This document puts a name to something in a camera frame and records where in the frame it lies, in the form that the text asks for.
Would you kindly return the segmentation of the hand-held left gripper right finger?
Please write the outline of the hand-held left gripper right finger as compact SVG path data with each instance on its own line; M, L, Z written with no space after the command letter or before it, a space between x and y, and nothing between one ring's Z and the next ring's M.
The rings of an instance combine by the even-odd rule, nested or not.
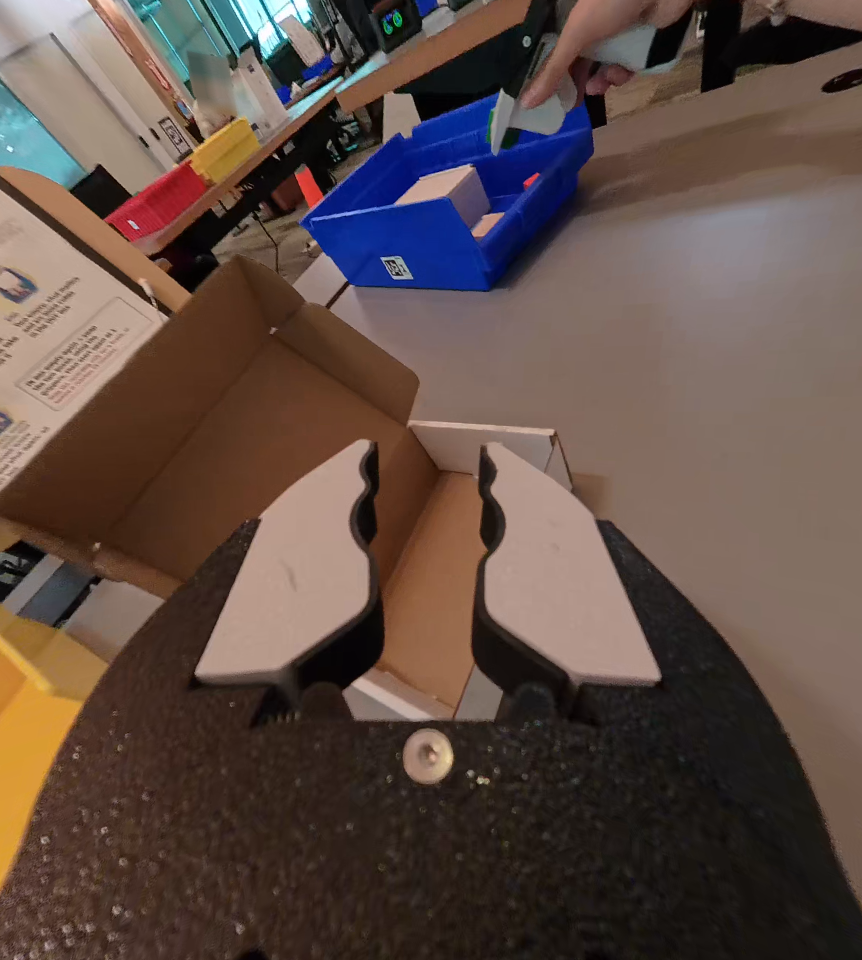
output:
M502 442L480 449L473 658L505 694L654 688L662 671L593 513Z

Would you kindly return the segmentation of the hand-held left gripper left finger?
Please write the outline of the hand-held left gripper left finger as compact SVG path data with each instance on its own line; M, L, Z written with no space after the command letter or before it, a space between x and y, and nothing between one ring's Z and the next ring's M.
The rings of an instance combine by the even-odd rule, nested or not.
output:
M360 438L264 510L197 662L207 687L345 690L377 665L377 444Z

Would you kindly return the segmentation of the white cardboard mailer box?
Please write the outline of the white cardboard mailer box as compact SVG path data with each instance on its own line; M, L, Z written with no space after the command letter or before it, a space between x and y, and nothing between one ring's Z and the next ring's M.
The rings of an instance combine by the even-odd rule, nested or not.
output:
M449 719L497 689L471 646L481 446L571 491L550 428L410 426L408 366L270 268L237 257L204 282L0 491L0 523L161 599L244 522L358 440L377 444L385 646L349 689L365 718Z
M397 207L436 200L449 201L471 229L492 213L492 205L477 169L471 163L421 176L396 201Z

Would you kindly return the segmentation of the blue plastic bin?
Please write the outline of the blue plastic bin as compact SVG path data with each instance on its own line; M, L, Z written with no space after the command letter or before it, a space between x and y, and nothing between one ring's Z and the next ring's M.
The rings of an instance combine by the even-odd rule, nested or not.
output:
M324 195L302 226L352 285L489 291L559 215L593 155L593 127L582 102L553 135L522 132L492 155L486 139L497 96L396 134ZM504 217L480 241L452 203L396 206L422 176L473 164L491 211ZM540 179L530 189L523 182Z

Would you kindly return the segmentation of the printed instruction sheet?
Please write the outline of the printed instruction sheet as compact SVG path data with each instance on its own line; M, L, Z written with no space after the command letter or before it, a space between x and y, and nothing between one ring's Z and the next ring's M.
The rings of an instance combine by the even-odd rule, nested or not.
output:
M146 282L0 176L0 493L164 319Z

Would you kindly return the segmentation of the green cube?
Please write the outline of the green cube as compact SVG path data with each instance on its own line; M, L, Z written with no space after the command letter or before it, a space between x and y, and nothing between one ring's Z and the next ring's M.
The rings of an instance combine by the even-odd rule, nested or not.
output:
M503 115L498 114L498 106L495 105L488 114L485 130L486 143L495 156L501 151L513 149L521 136L521 132L516 127L504 124Z

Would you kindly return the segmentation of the small yellow storage bin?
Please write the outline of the small yellow storage bin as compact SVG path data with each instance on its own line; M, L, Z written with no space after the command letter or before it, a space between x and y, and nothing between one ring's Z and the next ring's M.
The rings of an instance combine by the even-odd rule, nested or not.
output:
M218 186L260 150L252 124L238 117L207 138L190 154L187 163L210 186Z

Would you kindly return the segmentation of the small red storage bin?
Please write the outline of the small red storage bin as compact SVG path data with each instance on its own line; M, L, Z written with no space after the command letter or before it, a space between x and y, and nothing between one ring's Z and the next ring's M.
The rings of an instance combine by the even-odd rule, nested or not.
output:
M208 183L195 169L189 163L181 163L103 217L103 221L134 243L164 230L208 190Z

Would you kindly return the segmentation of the black device with green display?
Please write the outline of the black device with green display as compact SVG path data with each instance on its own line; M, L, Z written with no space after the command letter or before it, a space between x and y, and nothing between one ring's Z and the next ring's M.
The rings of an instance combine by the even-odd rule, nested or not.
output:
M386 55L399 49L423 29L423 17L416 1L375 2L369 20L378 47Z

